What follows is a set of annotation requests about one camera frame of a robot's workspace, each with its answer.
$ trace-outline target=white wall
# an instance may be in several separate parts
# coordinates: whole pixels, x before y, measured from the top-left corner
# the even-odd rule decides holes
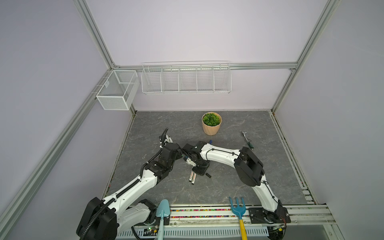
[[[277,110],[346,240],[383,239],[384,2],[343,0]]]
[[[290,71],[233,70],[231,73],[230,93],[145,95],[139,88],[133,105],[139,111],[271,109]]]
[[[130,120],[96,103],[8,240],[78,240],[87,203],[102,197]]]
[[[106,66],[70,0],[1,1],[0,33],[1,214]]]
[[[326,0],[88,0],[117,65],[296,61]]]

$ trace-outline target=light blue trowel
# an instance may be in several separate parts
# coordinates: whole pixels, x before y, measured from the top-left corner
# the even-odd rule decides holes
[[[170,215],[169,202],[167,199],[163,199],[161,200],[156,211],[156,216],[161,217],[159,232],[157,233],[157,238],[159,240],[163,240],[163,237],[164,237],[164,217],[169,217],[169,215]]]

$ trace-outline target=white wire basket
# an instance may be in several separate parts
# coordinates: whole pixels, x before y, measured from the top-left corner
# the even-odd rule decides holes
[[[129,110],[139,85],[135,70],[113,70],[96,97],[105,110]]]
[[[229,63],[144,67],[141,75],[145,94],[229,93],[232,77]]]

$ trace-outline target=yellow handle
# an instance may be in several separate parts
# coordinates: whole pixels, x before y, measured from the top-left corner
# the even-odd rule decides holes
[[[242,240],[248,240],[247,239],[247,232],[245,231],[243,219],[240,219],[240,230],[241,230],[241,239]]]

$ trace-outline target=dark green handle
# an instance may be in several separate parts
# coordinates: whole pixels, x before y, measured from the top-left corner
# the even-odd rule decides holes
[[[255,148],[253,147],[253,145],[252,145],[250,142],[247,142],[247,144],[248,144],[248,146],[249,146],[249,148],[250,148],[251,150],[255,149]]]

